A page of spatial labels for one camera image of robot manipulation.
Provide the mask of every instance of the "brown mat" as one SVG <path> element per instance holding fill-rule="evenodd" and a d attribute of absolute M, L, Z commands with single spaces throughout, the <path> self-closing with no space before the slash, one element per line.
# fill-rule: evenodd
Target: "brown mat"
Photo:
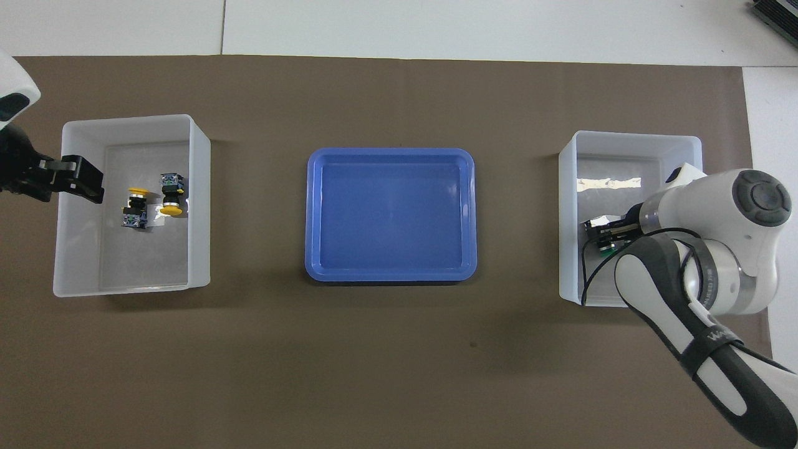
<path fill-rule="evenodd" d="M 557 153 L 695 135 L 749 167 L 739 68 L 277 57 L 21 58 L 18 120 L 188 113 L 211 138 L 211 284 L 58 299 L 56 201 L 0 193 L 4 447 L 748 447 L 642 321 L 557 292 Z M 304 273 L 323 146 L 460 147 L 479 268 L 451 286 Z M 769 353 L 764 315 L 726 320 Z"/>

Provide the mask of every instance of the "black strap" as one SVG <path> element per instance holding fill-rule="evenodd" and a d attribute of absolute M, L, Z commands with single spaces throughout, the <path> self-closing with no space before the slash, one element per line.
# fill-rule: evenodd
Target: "black strap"
<path fill-rule="evenodd" d="M 738 336 L 734 335 L 734 332 L 723 324 L 709 326 L 693 337 L 693 341 L 687 345 L 679 357 L 679 363 L 692 379 L 704 360 L 707 360 L 716 349 L 735 341 L 743 343 Z"/>

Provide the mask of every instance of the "blue tray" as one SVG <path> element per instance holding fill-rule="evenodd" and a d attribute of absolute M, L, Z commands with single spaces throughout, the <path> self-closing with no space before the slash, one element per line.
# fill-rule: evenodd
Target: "blue tray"
<path fill-rule="evenodd" d="M 458 281 L 476 270 L 474 160 L 456 148 L 322 148 L 307 163 L 316 280 Z"/>

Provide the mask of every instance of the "translucent plastic container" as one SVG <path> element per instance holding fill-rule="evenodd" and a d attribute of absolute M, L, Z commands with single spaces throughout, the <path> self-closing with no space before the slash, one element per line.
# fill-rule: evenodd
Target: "translucent plastic container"
<path fill-rule="evenodd" d="M 58 198 L 53 293 L 91 296 L 201 287 L 211 280 L 211 141 L 188 115 L 71 121 L 61 154 L 77 154 L 105 175 L 105 198 L 95 205 Z M 184 214 L 163 226 L 121 226 L 129 187 L 154 193 L 160 174 L 185 180 Z"/>
<path fill-rule="evenodd" d="M 559 154 L 559 295 L 579 304 L 584 221 L 623 215 L 656 193 L 683 163 L 703 169 L 701 141 L 692 136 L 578 131 Z M 585 251 L 587 275 L 603 257 Z M 586 305 L 623 307 L 614 282 L 615 260 L 602 268 L 587 291 Z"/>

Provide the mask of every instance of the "black ribbed object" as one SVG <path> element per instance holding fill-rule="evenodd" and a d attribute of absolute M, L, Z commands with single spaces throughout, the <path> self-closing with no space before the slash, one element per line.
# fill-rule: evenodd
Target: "black ribbed object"
<path fill-rule="evenodd" d="M 753 12 L 798 46 L 798 0 L 756 0 Z"/>

